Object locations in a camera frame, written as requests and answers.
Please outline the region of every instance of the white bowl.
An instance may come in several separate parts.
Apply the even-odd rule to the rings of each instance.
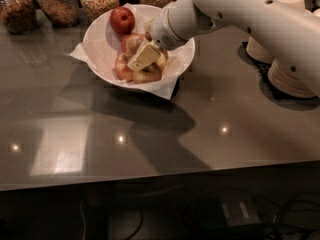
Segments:
[[[157,15],[161,9],[149,5],[124,5],[132,10],[136,19],[133,33],[145,33],[144,23]],[[87,64],[91,70],[112,85],[135,92],[151,92],[163,98],[170,98],[178,77],[189,67],[195,54],[194,39],[190,39],[184,46],[169,51],[170,63],[165,68],[162,79],[157,82],[135,84],[119,80],[114,72],[114,64],[121,53],[121,37],[111,28],[109,18],[111,11],[96,19],[85,33],[83,44],[87,49]]]

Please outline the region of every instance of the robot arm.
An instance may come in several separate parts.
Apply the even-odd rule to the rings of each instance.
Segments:
[[[153,20],[150,35],[174,50],[226,24],[249,33],[320,97],[320,20],[279,1],[178,0]]]

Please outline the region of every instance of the black cable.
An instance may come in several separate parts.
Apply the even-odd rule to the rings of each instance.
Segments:
[[[316,202],[313,202],[313,201],[310,201],[310,200],[298,199],[298,200],[294,200],[292,203],[293,203],[293,204],[295,204],[295,203],[311,204],[311,205],[313,205],[313,206],[316,206],[316,207],[320,208],[320,203],[316,203]]]
[[[300,210],[288,210],[289,212],[320,212],[320,210],[313,210],[313,209],[300,209]]]
[[[135,231],[133,231],[132,234],[130,234],[128,237],[124,238],[123,240],[130,240],[132,237],[134,237],[140,231],[143,225],[143,221],[144,221],[143,210],[140,209],[140,222],[138,227],[135,229]]]
[[[276,217],[274,222],[277,223],[281,223],[284,215],[290,211],[290,207],[295,203],[299,203],[300,201],[303,201],[305,203],[312,203],[316,206],[320,207],[320,204],[309,201],[309,200],[301,200],[301,199],[297,199],[299,196],[301,195],[319,195],[319,192],[298,192],[297,194],[295,194],[292,198],[290,198],[277,212]]]
[[[277,224],[274,224],[274,226],[277,228],[277,229],[290,229],[291,231],[294,231],[294,232],[298,232],[298,233],[306,233],[306,232],[310,232],[310,231],[314,231],[314,230],[309,230],[309,229],[306,229],[306,228],[301,228],[301,227],[298,227],[298,226],[295,226],[295,225],[291,225],[291,224],[286,224],[286,223],[277,223]]]

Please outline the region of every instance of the countertop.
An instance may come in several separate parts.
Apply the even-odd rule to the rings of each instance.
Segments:
[[[227,26],[195,38],[170,101],[68,54],[88,28],[0,29],[0,190],[320,160],[319,100],[275,100]]]

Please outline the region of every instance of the red apple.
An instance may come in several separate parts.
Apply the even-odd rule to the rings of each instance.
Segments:
[[[136,24],[132,11],[123,6],[115,7],[110,14],[110,25],[118,34],[129,34]]]
[[[128,57],[132,57],[136,54],[140,44],[144,40],[144,35],[142,34],[127,34],[123,36],[121,40],[121,51],[126,53]]]
[[[136,84],[150,83],[161,80],[162,73],[157,64],[152,63],[148,67],[133,72],[132,79]]]
[[[115,62],[115,72],[120,80],[126,80],[127,82],[132,81],[133,79],[133,70],[128,66],[128,58],[125,53],[118,55]]]

